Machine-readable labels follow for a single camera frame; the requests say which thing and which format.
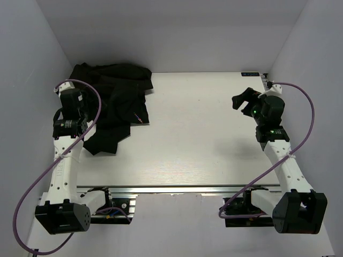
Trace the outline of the black zip jacket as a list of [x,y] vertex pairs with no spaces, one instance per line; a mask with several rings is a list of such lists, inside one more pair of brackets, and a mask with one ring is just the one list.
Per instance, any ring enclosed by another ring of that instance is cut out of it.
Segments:
[[84,142],[92,155],[116,154],[118,143],[130,136],[132,124],[148,124],[145,93],[153,89],[152,72],[145,67],[121,63],[102,66],[77,64],[70,79],[82,90],[89,120],[98,115],[95,133]]

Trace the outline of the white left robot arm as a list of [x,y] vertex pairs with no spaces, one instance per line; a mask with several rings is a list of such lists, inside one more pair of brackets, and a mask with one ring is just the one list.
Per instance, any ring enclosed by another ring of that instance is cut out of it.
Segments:
[[35,209],[35,218],[51,235],[87,231],[97,210],[106,214],[113,208],[105,189],[77,193],[84,143],[80,136],[87,129],[88,114],[80,89],[61,88],[58,94],[62,108],[53,120],[54,159],[58,162],[53,167],[45,203]]

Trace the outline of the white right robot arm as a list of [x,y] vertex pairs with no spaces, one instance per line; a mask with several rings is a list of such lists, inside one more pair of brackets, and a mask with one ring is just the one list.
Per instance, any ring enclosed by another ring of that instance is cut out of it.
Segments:
[[242,113],[257,124],[256,139],[274,166],[282,196],[261,186],[249,187],[242,197],[227,207],[225,213],[234,216],[235,225],[240,224],[237,221],[240,215],[246,220],[267,215],[278,233],[317,234],[322,226],[327,198],[307,182],[291,153],[289,136],[281,126],[285,103],[280,95],[281,86],[274,85],[264,93],[247,88],[232,100],[235,110],[247,103]]

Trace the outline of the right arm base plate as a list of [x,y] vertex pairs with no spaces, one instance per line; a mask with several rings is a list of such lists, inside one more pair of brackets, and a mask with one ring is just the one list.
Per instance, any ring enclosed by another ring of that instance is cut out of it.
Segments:
[[[257,215],[262,214],[263,211],[252,205],[251,203],[251,191],[253,190],[267,190],[263,187],[251,187],[244,191],[241,196],[235,198],[228,207],[223,211],[227,216],[240,216],[240,215]],[[243,217],[225,219],[225,227],[227,228],[262,228],[273,227],[272,218],[267,215],[261,215],[259,217]]]

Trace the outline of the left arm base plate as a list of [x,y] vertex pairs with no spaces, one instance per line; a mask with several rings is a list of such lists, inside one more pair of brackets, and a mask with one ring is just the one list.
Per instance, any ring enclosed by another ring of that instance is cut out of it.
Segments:
[[92,215],[91,224],[130,224],[135,212],[135,196],[113,193],[108,187],[90,188],[85,192],[78,192],[78,194],[84,202],[86,196],[93,191],[104,192],[105,204]]

